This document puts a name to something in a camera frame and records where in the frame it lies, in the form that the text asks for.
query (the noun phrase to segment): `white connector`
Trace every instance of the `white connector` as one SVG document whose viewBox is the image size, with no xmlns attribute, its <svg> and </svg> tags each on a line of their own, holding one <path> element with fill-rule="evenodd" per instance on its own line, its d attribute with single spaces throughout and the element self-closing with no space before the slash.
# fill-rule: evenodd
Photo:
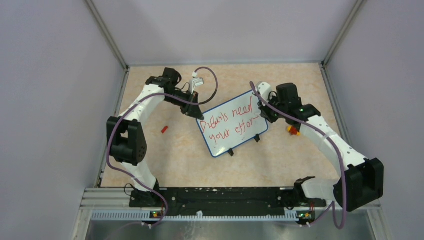
<svg viewBox="0 0 424 240">
<path fill-rule="evenodd" d="M 201 86 L 205 83 L 203 78 L 201 77 L 193 77 L 188 81 L 188 91 L 190 91 L 191 94 L 195 92 L 195 88 L 198 86 Z"/>
</svg>

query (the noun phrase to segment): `whiteboard frame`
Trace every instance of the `whiteboard frame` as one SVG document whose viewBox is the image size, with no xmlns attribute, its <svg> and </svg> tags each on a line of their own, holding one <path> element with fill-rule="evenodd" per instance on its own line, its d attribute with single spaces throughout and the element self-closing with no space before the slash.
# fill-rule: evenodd
<svg viewBox="0 0 424 240">
<path fill-rule="evenodd" d="M 216 109 L 216 108 L 219 108 L 220 106 L 222 106 L 222 105 L 224 105 L 224 104 L 226 104 L 226 103 L 228 103 L 228 102 L 231 102 L 231 101 L 233 101 L 233 100 L 235 100 L 235 99 L 238 99 L 238 98 L 240 98 L 240 97 L 242 97 L 242 96 L 244 96 L 244 95 L 246 95 L 246 94 L 249 94 L 249 93 L 253 93 L 253 90 L 249 90 L 249 91 L 247 91 L 247 92 L 245 92 L 245 93 L 242 93 L 242 94 L 240 94 L 240 95 L 238 95 L 238 96 L 236 96 L 236 97 L 233 97 L 232 99 L 230 99 L 230 100 L 228 100 L 228 101 L 225 101 L 225 102 L 223 102 L 223 103 L 221 103 L 221 104 L 219 104 L 219 105 L 217 105 L 217 106 L 215 106 L 215 107 L 213 107 L 213 108 L 211 108 L 211 109 L 209 109 L 209 110 L 207 110 L 207 111 L 205 111 L 205 112 L 202 112 L 202 114 L 207 114 L 208 112 L 210 112 L 210 111 L 212 111 L 212 110 L 214 110 L 214 109 Z M 261 135 L 261 134 L 263 134 L 263 133 L 265 133 L 266 131 L 268 131 L 268 129 L 270 129 L 270 126 L 268 125 L 268 121 L 265 119 L 265 118 L 263 118 L 262 116 L 261 116 L 261 118 L 265 121 L 265 123 L 266 123 L 266 130 L 265 131 L 263 131 L 263 132 L 261 132 L 261 133 L 258 133 L 258 135 Z M 211 148 L 209 147 L 209 145 L 208 145 L 208 142 L 206 141 L 206 138 L 205 138 L 205 135 L 202 133 L 202 127 L 200 127 L 200 124 L 199 124 L 199 122 L 198 122 L 198 120 L 196 119 L 195 120 L 196 121 L 196 123 L 197 123 L 197 126 L 198 126 L 198 128 L 199 128 L 199 130 L 200 130 L 200 134 L 202 135 L 202 137 L 203 137 L 203 140 L 204 140 L 204 143 L 206 144 L 206 146 L 207 146 L 207 149 L 209 150 L 209 153 L 210 153 L 210 155 L 213 157 L 213 158 L 217 158 L 217 157 L 219 157 L 219 156 L 221 156 L 221 155 L 223 155 L 223 154 L 226 154 L 226 153 L 228 153 L 228 151 L 230 150 L 230 149 L 235 149 L 235 148 L 237 148 L 238 146 L 240 146 L 240 145 L 242 145 L 242 144 L 244 144 L 244 143 L 246 143 L 246 142 L 248 142 L 248 141 L 250 141 L 250 140 L 252 140 L 252 139 L 254 139 L 255 137 L 251 137 L 251 138 L 249 138 L 249 139 L 247 139 L 246 141 L 244 141 L 244 142 L 242 142 L 242 143 L 240 143 L 240 144 L 238 144 L 238 145 L 236 145 L 236 146 L 234 146 L 234 147 L 231 147 L 229 150 L 227 150 L 227 151 L 225 151 L 225 152 L 223 152 L 223 153 L 221 153 L 221 154 L 219 154 L 219 155 L 216 155 L 216 156 L 214 156 L 213 154 L 212 154 L 212 151 L 211 151 Z"/>
</svg>

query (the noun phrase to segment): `black stand foot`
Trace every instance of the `black stand foot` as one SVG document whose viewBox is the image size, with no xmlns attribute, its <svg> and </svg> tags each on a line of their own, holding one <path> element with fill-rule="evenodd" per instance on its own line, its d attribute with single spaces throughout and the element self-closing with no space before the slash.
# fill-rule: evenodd
<svg viewBox="0 0 424 240">
<path fill-rule="evenodd" d="M 234 151 L 232 148 L 228 149 L 228 154 L 232 157 L 234 156 Z"/>
<path fill-rule="evenodd" d="M 261 140 L 261 138 L 259 137 L 259 134 L 256 134 L 253 138 L 257 143 Z"/>
</svg>

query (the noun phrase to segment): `wooden table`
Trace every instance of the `wooden table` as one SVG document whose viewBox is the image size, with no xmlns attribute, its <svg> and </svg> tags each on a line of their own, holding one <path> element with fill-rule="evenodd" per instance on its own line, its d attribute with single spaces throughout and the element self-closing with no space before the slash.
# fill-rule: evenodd
<svg viewBox="0 0 424 240">
<path fill-rule="evenodd" d="M 200 65 L 167 66 L 176 69 L 187 82 Z M 313 104 L 330 127 L 339 132 L 328 93 L 317 63 L 208 65 L 217 75 L 215 98 L 201 106 L 204 112 L 250 89 L 249 81 L 267 82 L 274 88 L 283 83 L 297 85 L 303 104 Z M 129 72 L 121 112 L 141 93 L 150 76 L 161 76 L 164 66 L 132 67 Z M 209 98 L 215 81 L 207 70 L 199 70 L 205 84 L 196 88 L 199 101 Z M 164 134 L 161 130 L 168 126 Z M 269 125 L 261 141 L 251 140 L 235 155 L 213 158 L 194 118 L 180 108 L 161 103 L 143 126 L 147 141 L 147 164 L 161 187 L 290 187 L 299 179 L 316 176 L 338 179 L 328 160 L 304 136 L 291 136 L 283 119 Z M 111 163 L 122 168 L 113 158 Z M 106 167 L 102 187 L 123 187 L 132 180 Z"/>
</svg>

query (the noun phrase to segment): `white wall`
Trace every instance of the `white wall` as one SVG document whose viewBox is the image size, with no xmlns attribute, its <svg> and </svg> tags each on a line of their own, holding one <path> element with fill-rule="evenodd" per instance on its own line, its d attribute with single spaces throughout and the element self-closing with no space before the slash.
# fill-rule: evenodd
<svg viewBox="0 0 424 240">
<path fill-rule="evenodd" d="M 82 0 L 0 2 L 0 239 L 69 239 L 123 70 Z"/>
<path fill-rule="evenodd" d="M 356 0 L 94 0 L 129 65 L 324 59 Z"/>
<path fill-rule="evenodd" d="M 329 66 L 359 151 L 385 167 L 394 239 L 422 239 L 424 1 L 368 1 Z"/>
</svg>

